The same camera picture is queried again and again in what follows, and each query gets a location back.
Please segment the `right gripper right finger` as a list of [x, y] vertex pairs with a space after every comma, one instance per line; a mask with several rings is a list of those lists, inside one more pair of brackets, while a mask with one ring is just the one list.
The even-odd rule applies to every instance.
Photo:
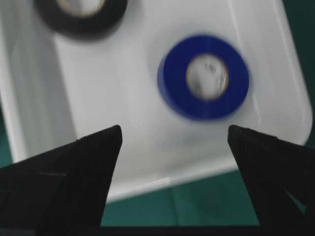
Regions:
[[263, 228], [315, 226], [315, 150], [237, 125], [229, 147]]

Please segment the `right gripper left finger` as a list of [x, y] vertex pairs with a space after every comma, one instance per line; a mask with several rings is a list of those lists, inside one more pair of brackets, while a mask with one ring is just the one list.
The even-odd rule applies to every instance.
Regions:
[[122, 146], [118, 125], [0, 170], [3, 236], [98, 228]]

